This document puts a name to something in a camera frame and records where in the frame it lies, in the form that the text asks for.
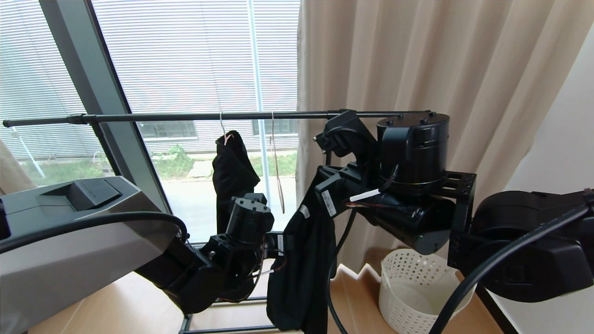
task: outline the white plastic basket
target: white plastic basket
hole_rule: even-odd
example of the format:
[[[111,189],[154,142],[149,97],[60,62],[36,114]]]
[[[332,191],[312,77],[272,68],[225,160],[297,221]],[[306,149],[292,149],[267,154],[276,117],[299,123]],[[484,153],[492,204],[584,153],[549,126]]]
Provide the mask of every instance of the white plastic basket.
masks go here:
[[[459,283],[456,270],[443,258],[395,250],[381,262],[381,315],[399,334],[428,333]],[[468,305],[474,291],[475,287],[452,317]]]

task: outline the grass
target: grass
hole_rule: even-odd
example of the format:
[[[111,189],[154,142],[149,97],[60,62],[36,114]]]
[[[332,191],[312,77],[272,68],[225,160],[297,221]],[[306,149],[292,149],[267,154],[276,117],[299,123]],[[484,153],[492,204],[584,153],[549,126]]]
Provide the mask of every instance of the grass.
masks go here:
[[[153,155],[153,157],[154,168],[162,181],[187,178],[195,161],[211,160],[204,158],[192,159],[184,152],[181,146],[174,146],[167,154],[160,153]],[[295,166],[297,163],[296,152],[288,155],[278,155],[277,160],[279,163],[279,175],[295,174]],[[262,177],[262,158],[260,156],[250,156],[249,161],[252,163],[258,176]],[[31,162],[27,162],[23,165],[27,175],[38,186],[103,176],[101,162],[93,162],[91,159],[75,162],[43,163],[40,164],[40,167],[46,175],[45,178],[41,177]],[[268,171],[271,176],[276,176],[274,154],[268,154]]]

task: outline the white wall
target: white wall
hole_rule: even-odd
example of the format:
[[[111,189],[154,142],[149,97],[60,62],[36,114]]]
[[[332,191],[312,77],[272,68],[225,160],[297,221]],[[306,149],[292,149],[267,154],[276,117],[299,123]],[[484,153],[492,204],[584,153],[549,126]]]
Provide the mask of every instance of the white wall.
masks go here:
[[[594,188],[594,27],[507,190]],[[497,297],[522,334],[594,333],[594,288],[542,303]]]

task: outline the wooden floor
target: wooden floor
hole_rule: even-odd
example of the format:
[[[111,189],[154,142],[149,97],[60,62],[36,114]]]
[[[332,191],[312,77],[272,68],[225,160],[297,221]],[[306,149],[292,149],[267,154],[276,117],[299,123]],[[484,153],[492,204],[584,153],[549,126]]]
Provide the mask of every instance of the wooden floor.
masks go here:
[[[341,267],[331,285],[337,312],[349,333],[394,333],[377,307],[378,275],[366,265],[359,274]],[[252,296],[266,295],[263,276]],[[95,294],[72,305],[29,330],[30,334],[167,334],[177,333],[183,316],[167,296],[150,282],[130,273]],[[214,304],[195,314],[190,329],[259,326],[270,324],[266,305],[259,302]],[[332,319],[328,332],[338,333]],[[472,302],[456,316],[444,333],[500,334],[480,300]],[[260,333],[278,333],[277,330]]]

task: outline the curtain fold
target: curtain fold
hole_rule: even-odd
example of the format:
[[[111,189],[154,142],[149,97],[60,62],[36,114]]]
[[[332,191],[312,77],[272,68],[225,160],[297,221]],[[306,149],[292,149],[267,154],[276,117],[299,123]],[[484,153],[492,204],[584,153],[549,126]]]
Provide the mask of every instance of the curtain fold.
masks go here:
[[[21,165],[0,140],[0,195],[36,188]]]
[[[480,203],[530,149],[593,21],[594,2],[581,0],[303,0],[298,109],[450,115],[448,170],[478,174]],[[364,120],[373,134],[376,122]],[[298,198],[323,163],[312,142],[323,125],[299,124]],[[358,218],[339,260],[359,270],[372,246],[398,242]]]

